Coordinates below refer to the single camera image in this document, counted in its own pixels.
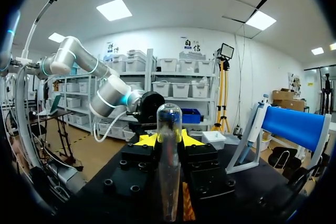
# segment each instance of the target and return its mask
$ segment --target light fixture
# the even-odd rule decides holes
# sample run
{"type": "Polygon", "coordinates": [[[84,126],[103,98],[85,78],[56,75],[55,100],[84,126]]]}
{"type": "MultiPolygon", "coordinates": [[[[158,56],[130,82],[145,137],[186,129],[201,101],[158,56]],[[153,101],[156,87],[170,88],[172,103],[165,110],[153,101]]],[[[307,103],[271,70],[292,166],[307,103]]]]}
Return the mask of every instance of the light fixture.
{"type": "Polygon", "coordinates": [[[53,33],[52,35],[49,36],[48,39],[53,40],[57,43],[61,43],[64,40],[64,36],[62,36],[61,34],[58,33],[53,33]]]}
{"type": "Polygon", "coordinates": [[[114,0],[97,6],[96,8],[102,15],[104,15],[105,18],[107,18],[108,21],[132,16],[130,10],[128,10],[123,0],[114,0]]]}
{"type": "Polygon", "coordinates": [[[246,24],[258,28],[259,30],[265,30],[275,22],[275,19],[258,10],[248,21],[246,21],[246,24]]]}
{"type": "Polygon", "coordinates": [[[314,55],[320,55],[322,53],[324,53],[323,48],[319,47],[319,48],[315,48],[311,51],[314,55]]]}
{"type": "Polygon", "coordinates": [[[330,50],[336,50],[336,43],[330,45],[330,50]]]}

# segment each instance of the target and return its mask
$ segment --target blue plastic box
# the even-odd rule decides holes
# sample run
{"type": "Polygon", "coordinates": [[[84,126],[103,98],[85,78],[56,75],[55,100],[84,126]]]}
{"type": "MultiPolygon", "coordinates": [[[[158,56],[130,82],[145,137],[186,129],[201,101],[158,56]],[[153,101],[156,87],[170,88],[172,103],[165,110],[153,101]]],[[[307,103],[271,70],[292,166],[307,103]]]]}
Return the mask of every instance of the blue plastic box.
{"type": "Polygon", "coordinates": [[[182,123],[200,123],[201,114],[197,109],[181,109],[182,123]]]}

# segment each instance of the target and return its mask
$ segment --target tube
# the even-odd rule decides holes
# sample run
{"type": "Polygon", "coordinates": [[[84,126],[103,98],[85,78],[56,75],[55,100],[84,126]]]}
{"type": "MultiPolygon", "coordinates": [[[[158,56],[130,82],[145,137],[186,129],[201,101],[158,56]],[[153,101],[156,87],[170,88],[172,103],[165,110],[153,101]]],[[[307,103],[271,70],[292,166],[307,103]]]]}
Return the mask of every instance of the tube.
{"type": "Polygon", "coordinates": [[[159,177],[164,221],[176,219],[179,198],[181,163],[177,154],[177,144],[182,140],[182,111],[172,103],[159,107],[157,112],[157,139],[162,143],[159,162],[159,177]]]}

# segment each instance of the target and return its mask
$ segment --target wooden floor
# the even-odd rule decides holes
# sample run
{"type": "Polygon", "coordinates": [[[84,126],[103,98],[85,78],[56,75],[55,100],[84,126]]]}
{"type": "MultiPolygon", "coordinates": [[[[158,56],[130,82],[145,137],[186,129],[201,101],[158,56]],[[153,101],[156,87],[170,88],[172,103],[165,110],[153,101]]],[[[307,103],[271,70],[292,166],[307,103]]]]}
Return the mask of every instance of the wooden floor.
{"type": "MultiPolygon", "coordinates": [[[[47,142],[50,144],[50,150],[59,155],[62,144],[57,131],[57,121],[48,121],[47,142]]],[[[89,132],[73,126],[66,126],[66,131],[69,134],[73,156],[78,160],[76,165],[82,163],[82,174],[86,180],[90,180],[126,144],[124,140],[110,137],[98,143],[89,132]]]]}

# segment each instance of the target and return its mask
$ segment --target tripod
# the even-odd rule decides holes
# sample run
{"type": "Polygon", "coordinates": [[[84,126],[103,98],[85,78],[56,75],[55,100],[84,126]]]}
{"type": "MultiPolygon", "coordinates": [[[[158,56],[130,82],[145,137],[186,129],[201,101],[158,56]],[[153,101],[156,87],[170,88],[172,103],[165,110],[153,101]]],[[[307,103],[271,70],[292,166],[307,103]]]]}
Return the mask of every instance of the tripod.
{"type": "Polygon", "coordinates": [[[217,106],[217,121],[211,128],[212,131],[225,131],[225,125],[227,127],[228,133],[230,133],[229,122],[226,117],[226,106],[227,106],[227,96],[228,96],[228,70],[230,69],[229,60],[225,57],[217,57],[220,61],[219,64],[219,101],[217,106]]]}

